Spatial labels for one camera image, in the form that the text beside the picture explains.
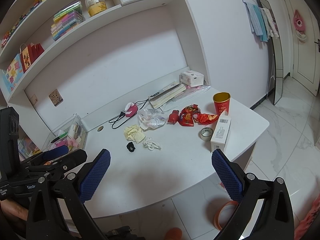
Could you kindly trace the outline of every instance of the blue gripper pad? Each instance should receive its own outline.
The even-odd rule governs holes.
[[[212,153],[212,166],[217,172],[221,182],[226,188],[230,198],[240,203],[243,199],[243,184],[238,176],[233,172],[230,165],[220,153],[221,150],[215,150]]]
[[[92,198],[100,181],[110,166],[110,161],[110,152],[103,149],[92,163],[86,163],[85,165],[88,165],[86,167],[85,165],[82,167],[84,170],[89,167],[90,170],[87,171],[86,176],[82,179],[82,182],[79,185],[79,198],[81,203]]]
[[[59,158],[63,155],[66,155],[69,152],[68,146],[67,145],[62,145],[60,147],[57,147],[53,150],[44,152],[42,159],[43,160],[47,160],[47,161],[51,161],[54,160],[56,158]]]

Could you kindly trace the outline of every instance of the screw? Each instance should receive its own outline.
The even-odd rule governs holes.
[[[39,179],[38,179],[38,182],[39,183],[43,183],[45,181],[45,178],[44,177],[40,177]]]
[[[254,176],[252,173],[248,173],[248,174],[247,174],[247,178],[248,178],[249,180],[254,180],[254,179],[256,178],[256,176]]]
[[[283,183],[284,183],[284,180],[283,180],[282,178],[277,178],[277,182],[278,182],[279,184],[283,184]]]
[[[73,172],[67,175],[67,179],[70,179],[70,180],[74,179],[75,177],[76,177],[76,174]]]

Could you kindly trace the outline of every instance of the black cable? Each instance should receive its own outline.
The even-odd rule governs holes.
[[[140,110],[140,109],[142,109],[142,108],[146,105],[146,103],[148,102],[148,99],[142,100],[142,101],[137,101],[137,102],[135,102],[134,104],[137,104],[137,103],[139,103],[139,102],[142,102],[142,103],[138,104],[137,106],[140,106],[140,105],[143,104],[143,106],[142,106],[141,108],[139,108],[139,110]],[[129,121],[132,117],[134,117],[136,114],[137,114],[137,113],[135,113],[133,116],[129,117],[127,120],[125,120],[123,123],[121,123],[121,125],[123,125],[124,123],[128,122],[128,121]],[[119,128],[121,125],[118,125],[117,127],[113,127],[113,126],[115,125],[115,123],[119,122],[119,121],[120,121],[122,118],[124,118],[124,117],[125,117],[125,113],[121,111],[121,113],[120,113],[119,115],[115,116],[114,118],[111,118],[111,119],[108,121],[109,123],[112,123],[111,128],[112,128],[112,129],[117,129],[117,128]]]

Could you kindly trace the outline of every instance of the crumpled paper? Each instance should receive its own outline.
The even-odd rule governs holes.
[[[142,128],[138,125],[132,125],[124,129],[124,136],[128,141],[141,142],[146,136],[142,132]]]

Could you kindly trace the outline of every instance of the plastic jar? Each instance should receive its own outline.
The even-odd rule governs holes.
[[[104,0],[85,0],[85,6],[87,7],[90,17],[107,10]]]

